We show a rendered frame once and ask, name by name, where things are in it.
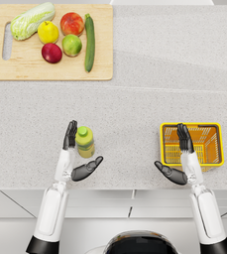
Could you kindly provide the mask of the yellow slatted basket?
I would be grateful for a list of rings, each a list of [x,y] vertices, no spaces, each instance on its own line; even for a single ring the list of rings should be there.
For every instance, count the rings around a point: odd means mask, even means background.
[[[218,123],[186,123],[194,150],[203,172],[224,164],[221,127]],[[176,123],[163,123],[160,128],[161,161],[181,170]]]

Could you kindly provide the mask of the yellow lemon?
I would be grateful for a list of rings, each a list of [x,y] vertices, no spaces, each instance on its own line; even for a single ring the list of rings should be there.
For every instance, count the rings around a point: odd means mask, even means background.
[[[59,36],[58,27],[52,21],[44,21],[38,27],[38,36],[43,44],[54,44]]]

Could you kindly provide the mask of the wooden cutting board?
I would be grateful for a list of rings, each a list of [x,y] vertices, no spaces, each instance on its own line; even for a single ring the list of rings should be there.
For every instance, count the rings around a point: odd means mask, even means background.
[[[13,40],[11,56],[3,59],[5,28],[17,15],[31,9],[31,4],[0,5],[0,80],[109,80],[113,76],[113,7],[109,4],[57,4],[54,23],[74,11],[90,15],[95,28],[95,59],[90,72],[84,68],[85,52],[72,58],[63,56],[59,63],[47,63],[43,44],[34,35],[25,41]]]

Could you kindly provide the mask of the napa cabbage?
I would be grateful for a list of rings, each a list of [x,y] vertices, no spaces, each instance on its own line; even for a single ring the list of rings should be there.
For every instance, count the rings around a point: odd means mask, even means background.
[[[10,25],[13,38],[17,41],[30,38],[38,31],[40,24],[44,21],[51,21],[55,13],[55,5],[51,2],[46,2],[16,16]]]

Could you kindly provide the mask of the green tea bottle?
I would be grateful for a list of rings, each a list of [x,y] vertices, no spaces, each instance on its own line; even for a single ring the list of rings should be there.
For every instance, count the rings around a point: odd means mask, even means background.
[[[90,128],[80,126],[75,137],[78,153],[82,158],[90,158],[95,152],[93,133]]]

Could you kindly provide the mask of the green cucumber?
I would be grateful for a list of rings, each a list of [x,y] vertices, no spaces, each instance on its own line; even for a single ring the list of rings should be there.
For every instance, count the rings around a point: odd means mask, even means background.
[[[85,15],[86,54],[84,67],[86,72],[91,72],[95,57],[95,31],[94,22],[89,14]]]

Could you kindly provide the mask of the green apple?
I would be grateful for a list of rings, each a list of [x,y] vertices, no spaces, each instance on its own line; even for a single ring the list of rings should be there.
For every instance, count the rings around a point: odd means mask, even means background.
[[[61,44],[64,53],[69,57],[77,56],[82,49],[81,39],[73,34],[66,35],[62,39]]]

